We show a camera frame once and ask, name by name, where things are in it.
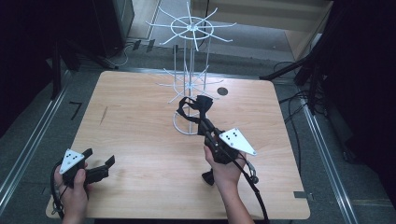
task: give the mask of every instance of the human hand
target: human hand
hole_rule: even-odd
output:
[[[62,175],[59,174],[61,166],[55,170],[54,179],[61,193],[61,201],[64,205],[64,223],[83,223],[88,205],[87,192],[84,189],[85,170],[79,169],[74,179],[74,187],[71,189],[64,184]]]
[[[229,162],[228,164],[215,162],[212,152],[207,146],[204,146],[204,151],[205,159],[213,169],[215,183],[218,186],[220,193],[223,193],[225,191],[236,192],[239,177],[241,175],[241,171],[239,170],[239,168],[236,167],[233,162]],[[236,162],[238,162],[241,167],[244,167],[246,164],[245,160],[242,159],[236,159]]]

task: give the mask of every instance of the white bracket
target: white bracket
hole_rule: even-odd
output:
[[[242,135],[239,129],[234,128],[230,131],[222,133],[219,138],[227,144],[229,147],[246,152],[252,156],[256,156],[257,152],[254,148],[250,145],[248,140]]]
[[[84,155],[68,148],[64,153],[64,160],[62,161],[61,170],[59,171],[59,173],[61,175],[66,173],[68,170],[70,170],[70,168],[72,168],[83,159]]]

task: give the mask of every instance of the table top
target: table top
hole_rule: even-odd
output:
[[[88,217],[226,218],[219,191],[201,178],[210,169],[204,137],[182,134],[173,125],[181,97],[168,103],[177,96],[174,88],[158,85],[173,82],[169,75],[100,76],[71,148],[79,152],[92,148],[88,168],[103,165],[112,155],[116,163],[108,178],[93,184]],[[212,82],[219,83],[207,84],[206,92],[219,99],[207,116],[221,130],[239,128],[258,152],[247,159],[256,168],[260,179],[256,186],[269,218],[308,218],[307,200],[293,194],[304,188],[273,84],[218,77],[206,81]],[[219,87],[228,94],[219,95]],[[177,126],[187,128],[189,123],[177,119]],[[242,176],[238,188],[249,213],[261,219],[260,205]],[[54,217],[51,211],[50,201],[47,215]]]

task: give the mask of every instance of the white wire rack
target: white wire rack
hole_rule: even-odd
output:
[[[177,47],[174,45],[174,71],[173,73],[166,70],[165,68],[163,69],[167,74],[174,76],[174,81],[172,84],[161,84],[157,83],[158,85],[165,86],[165,87],[172,87],[174,91],[176,92],[176,96],[171,99],[168,103],[172,103],[175,101],[178,97],[185,97],[188,96],[191,99],[196,98],[196,95],[194,95],[194,92],[197,92],[199,94],[204,94],[207,95],[213,99],[218,99],[210,94],[208,94],[205,89],[206,85],[208,84],[216,84],[220,83],[221,81],[217,82],[206,82],[206,74],[207,74],[207,69],[209,67],[209,51],[210,51],[210,44],[211,44],[211,39],[216,38],[218,40],[224,41],[224,42],[231,42],[231,39],[224,39],[221,38],[217,35],[214,35],[215,28],[225,28],[225,27],[231,27],[236,25],[236,23],[233,24],[227,24],[227,25],[213,25],[208,19],[213,16],[217,12],[217,8],[209,15],[207,15],[205,18],[198,18],[198,17],[193,17],[190,13],[190,6],[189,3],[187,3],[187,12],[188,16],[184,17],[175,17],[166,11],[164,11],[161,7],[159,7],[159,10],[174,19],[171,24],[166,25],[166,24],[153,24],[149,23],[146,21],[146,23],[150,26],[155,26],[155,27],[163,27],[163,28],[169,28],[172,33],[174,34],[172,37],[170,37],[168,40],[165,42],[160,43],[160,45],[165,45],[169,43],[171,40],[176,39],[177,37],[181,38],[184,40],[184,47],[183,47],[183,71],[178,72],[177,71]],[[194,71],[194,60],[195,60],[195,52],[199,51],[199,46],[198,46],[198,41],[204,41],[207,39],[207,52],[206,52],[206,62],[205,62],[205,69],[204,71],[195,74]],[[197,114],[191,114],[190,112],[190,107],[186,106],[187,112],[186,115],[189,117],[196,116]],[[196,132],[192,131],[192,123],[190,122],[188,130],[183,131],[181,130],[178,125],[177,125],[177,117],[179,117],[178,113],[175,113],[174,115],[174,126],[175,128],[184,134],[196,134]]]

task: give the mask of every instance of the circular base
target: circular base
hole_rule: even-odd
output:
[[[199,115],[199,113],[190,115],[190,117],[194,117]],[[182,116],[180,116],[177,112],[175,112],[173,117],[173,122],[176,130],[180,133],[184,133],[186,135],[196,135],[198,130],[198,124],[186,120]]]

